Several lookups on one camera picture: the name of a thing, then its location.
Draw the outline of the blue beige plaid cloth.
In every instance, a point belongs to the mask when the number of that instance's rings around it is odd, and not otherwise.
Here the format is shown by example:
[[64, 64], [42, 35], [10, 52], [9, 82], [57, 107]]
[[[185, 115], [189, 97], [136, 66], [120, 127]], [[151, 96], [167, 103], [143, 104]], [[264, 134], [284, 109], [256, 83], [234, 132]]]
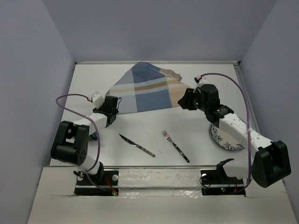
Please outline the blue beige plaid cloth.
[[121, 98], [119, 114], [130, 114], [178, 107], [190, 86], [180, 74], [148, 62], [138, 62], [106, 93]]

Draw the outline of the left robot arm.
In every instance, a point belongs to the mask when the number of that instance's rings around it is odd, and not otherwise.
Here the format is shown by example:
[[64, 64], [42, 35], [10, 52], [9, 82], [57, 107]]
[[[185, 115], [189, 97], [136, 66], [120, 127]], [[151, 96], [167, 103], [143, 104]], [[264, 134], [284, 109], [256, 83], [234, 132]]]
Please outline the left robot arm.
[[[109, 127], [116, 120], [119, 113], [119, 98], [102, 97], [96, 92], [86, 99], [94, 106], [92, 114], [88, 116], [81, 114], [82, 119], [74, 122], [62, 121], [54, 138], [50, 156], [54, 160], [77, 167], [79, 171], [85, 173], [92, 184], [99, 184], [104, 176], [103, 164], [99, 161], [99, 130]], [[88, 143], [93, 134], [96, 134], [98, 143], [96, 158], [88, 154]]]

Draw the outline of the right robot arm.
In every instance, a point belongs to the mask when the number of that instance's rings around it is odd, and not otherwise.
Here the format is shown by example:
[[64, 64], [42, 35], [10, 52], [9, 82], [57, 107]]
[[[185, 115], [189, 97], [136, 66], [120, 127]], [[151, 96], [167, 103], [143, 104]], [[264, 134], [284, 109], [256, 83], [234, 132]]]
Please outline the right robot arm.
[[186, 89], [178, 104], [185, 110], [201, 110], [211, 124], [247, 149], [249, 162], [245, 176], [259, 186], [267, 188], [291, 174], [287, 145], [251, 129], [232, 109], [220, 103], [218, 89], [213, 84]]

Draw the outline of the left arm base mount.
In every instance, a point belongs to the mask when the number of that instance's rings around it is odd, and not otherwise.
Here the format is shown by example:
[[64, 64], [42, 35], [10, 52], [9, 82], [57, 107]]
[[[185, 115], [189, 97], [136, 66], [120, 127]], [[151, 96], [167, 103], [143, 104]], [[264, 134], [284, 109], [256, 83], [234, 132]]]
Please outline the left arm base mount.
[[103, 177], [100, 179], [96, 175], [89, 175], [92, 182], [89, 181], [86, 174], [81, 171], [73, 171], [76, 176], [74, 194], [77, 196], [118, 196], [119, 170], [104, 170]]

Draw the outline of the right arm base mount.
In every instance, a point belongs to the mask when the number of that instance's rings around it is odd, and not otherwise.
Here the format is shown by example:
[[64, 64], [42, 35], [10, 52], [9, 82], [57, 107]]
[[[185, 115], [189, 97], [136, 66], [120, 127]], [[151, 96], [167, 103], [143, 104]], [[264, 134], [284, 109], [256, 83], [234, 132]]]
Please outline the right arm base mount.
[[199, 183], [203, 196], [245, 195], [244, 182], [236, 177], [227, 177], [216, 170], [202, 170]]

